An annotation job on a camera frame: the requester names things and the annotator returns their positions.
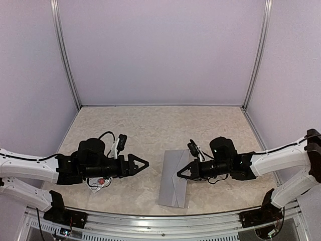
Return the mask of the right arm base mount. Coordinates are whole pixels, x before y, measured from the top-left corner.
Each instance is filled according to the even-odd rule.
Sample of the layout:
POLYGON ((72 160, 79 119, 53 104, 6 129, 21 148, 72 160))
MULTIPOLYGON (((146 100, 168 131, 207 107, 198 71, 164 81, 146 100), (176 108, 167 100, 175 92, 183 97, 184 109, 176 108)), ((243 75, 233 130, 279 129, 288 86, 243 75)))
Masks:
POLYGON ((271 203, 273 191, 274 188, 265 194, 263 202, 259 208, 239 213, 239 218, 243 228, 283 219, 281 208, 278 208, 271 203))

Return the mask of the grey envelope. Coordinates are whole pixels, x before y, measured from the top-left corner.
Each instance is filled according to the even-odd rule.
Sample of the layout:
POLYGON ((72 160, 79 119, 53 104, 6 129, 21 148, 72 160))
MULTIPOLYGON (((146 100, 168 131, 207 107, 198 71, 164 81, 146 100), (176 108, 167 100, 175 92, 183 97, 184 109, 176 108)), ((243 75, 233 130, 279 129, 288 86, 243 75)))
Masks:
POLYGON ((189 163, 188 150, 166 150, 158 204, 169 207, 185 208, 187 180, 177 176, 177 173, 189 163))

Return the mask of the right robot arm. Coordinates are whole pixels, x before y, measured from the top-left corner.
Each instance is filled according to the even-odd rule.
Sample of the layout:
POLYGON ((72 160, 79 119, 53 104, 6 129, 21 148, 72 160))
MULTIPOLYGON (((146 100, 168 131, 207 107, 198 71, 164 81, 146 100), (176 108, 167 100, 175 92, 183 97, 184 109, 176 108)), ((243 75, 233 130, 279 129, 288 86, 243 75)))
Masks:
POLYGON ((227 175, 235 180, 253 180, 259 176, 290 167, 303 169, 280 187, 265 195, 262 208, 256 212, 257 219, 267 223, 290 201, 320 184, 320 133, 307 130, 306 135, 290 144, 262 152, 238 153, 233 141, 217 137, 210 141, 212 157, 205 159, 200 147, 194 141, 188 143, 194 161, 177 172, 180 178, 209 180, 227 175))

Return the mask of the sticker sheet with seals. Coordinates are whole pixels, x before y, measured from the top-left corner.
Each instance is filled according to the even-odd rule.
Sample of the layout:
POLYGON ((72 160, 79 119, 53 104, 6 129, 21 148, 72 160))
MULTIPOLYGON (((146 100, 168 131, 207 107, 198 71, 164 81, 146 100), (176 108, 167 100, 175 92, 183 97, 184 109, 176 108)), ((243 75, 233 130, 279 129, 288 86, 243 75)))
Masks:
POLYGON ((100 191, 103 188, 107 188, 111 184, 112 178, 87 178, 86 183, 89 189, 93 192, 93 194, 96 194, 98 191, 100 191))

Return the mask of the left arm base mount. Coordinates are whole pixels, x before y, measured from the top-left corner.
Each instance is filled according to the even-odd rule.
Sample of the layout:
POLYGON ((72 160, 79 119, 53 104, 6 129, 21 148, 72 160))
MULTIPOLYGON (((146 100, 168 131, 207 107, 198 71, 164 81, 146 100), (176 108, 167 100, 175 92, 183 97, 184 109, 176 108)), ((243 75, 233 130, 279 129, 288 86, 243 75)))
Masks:
POLYGON ((69 227, 76 227, 83 229, 87 221, 88 214, 86 212, 75 211, 67 209, 64 205, 63 197, 56 191, 49 191, 52 201, 51 207, 44 213, 44 219, 67 225, 69 227))

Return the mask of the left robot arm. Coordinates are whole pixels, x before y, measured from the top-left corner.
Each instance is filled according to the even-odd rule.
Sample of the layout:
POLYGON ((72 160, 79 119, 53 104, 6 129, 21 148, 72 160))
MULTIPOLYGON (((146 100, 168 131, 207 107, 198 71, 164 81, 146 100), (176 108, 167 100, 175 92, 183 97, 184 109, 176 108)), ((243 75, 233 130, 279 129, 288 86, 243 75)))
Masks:
POLYGON ((105 155, 105 143, 99 138, 81 141, 71 155, 49 157, 28 156, 1 150, 1 192, 25 201, 28 206, 50 214, 59 223, 70 219, 60 193, 38 189, 22 178, 42 180, 57 185, 81 184, 90 178, 124 178, 149 167, 149 163, 133 154, 120 155, 126 137, 116 139, 111 157, 105 155))

